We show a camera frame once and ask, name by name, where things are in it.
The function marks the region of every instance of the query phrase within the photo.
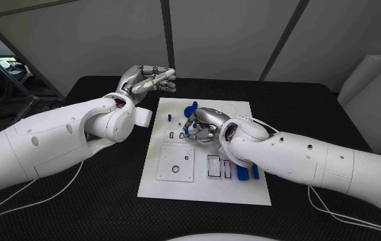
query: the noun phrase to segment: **metal stand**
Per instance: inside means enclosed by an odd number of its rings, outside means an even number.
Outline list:
[[[19,112],[17,116],[15,117],[15,119],[13,119],[13,121],[10,123],[10,125],[13,125],[20,119],[23,119],[26,117],[26,115],[30,112],[32,108],[39,104],[39,102],[42,100],[55,100],[55,101],[58,101],[59,98],[38,97],[36,95],[33,95],[30,93],[30,91],[26,89],[26,87],[19,83],[16,78],[6,71],[6,69],[3,68],[2,65],[0,65],[0,73],[3,74],[6,81],[17,88],[17,90],[26,96],[26,102],[28,103],[26,103],[22,111]]]

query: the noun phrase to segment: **blue tool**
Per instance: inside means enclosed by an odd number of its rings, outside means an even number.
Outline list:
[[[260,173],[258,173],[258,166],[257,166],[257,164],[254,164],[251,168],[253,168],[254,179],[260,179]]]
[[[185,117],[186,118],[191,117],[192,113],[196,111],[198,106],[199,105],[196,104],[196,101],[195,101],[194,104],[185,108]]]
[[[248,180],[248,169],[237,165],[238,180]]]

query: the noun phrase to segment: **black table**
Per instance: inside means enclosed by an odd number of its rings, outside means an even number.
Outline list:
[[[113,92],[120,77],[90,76],[75,84],[65,104]],[[250,101],[253,116],[276,129],[354,149],[368,144],[329,89],[321,84],[178,79],[178,92],[150,92],[140,107],[156,114],[160,97]],[[244,233],[279,240],[381,240],[381,232],[338,222],[312,208],[308,188],[266,174],[273,206],[137,198],[153,125],[136,127],[127,140],[84,162],[77,180],[49,202],[0,217],[0,240],[165,240],[195,233]],[[51,197],[78,165],[41,179],[0,211]],[[3,200],[16,185],[0,192]],[[381,224],[381,210],[319,189],[334,211]]]

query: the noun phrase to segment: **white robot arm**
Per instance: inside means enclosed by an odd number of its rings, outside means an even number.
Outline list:
[[[147,127],[152,111],[136,103],[147,91],[175,92],[175,77],[173,69],[134,66],[116,92],[36,114],[2,131],[0,189],[64,171],[124,141],[134,125]]]
[[[269,134],[254,118],[230,119],[209,108],[199,108],[191,117],[202,121],[189,138],[204,141],[198,136],[205,129],[220,133],[220,151],[237,165],[248,168],[256,163],[270,174],[335,190],[381,208],[381,155],[286,132]]]

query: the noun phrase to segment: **silver robot hand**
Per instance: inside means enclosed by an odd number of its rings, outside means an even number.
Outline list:
[[[156,66],[133,66],[121,76],[117,93],[126,95],[137,104],[149,91],[176,92],[175,69]]]
[[[201,142],[209,142],[215,138],[215,134],[220,133],[224,123],[230,120],[230,116],[212,108],[198,108],[191,115],[183,130],[188,129],[192,124],[196,125],[196,133],[188,134],[191,140]]]

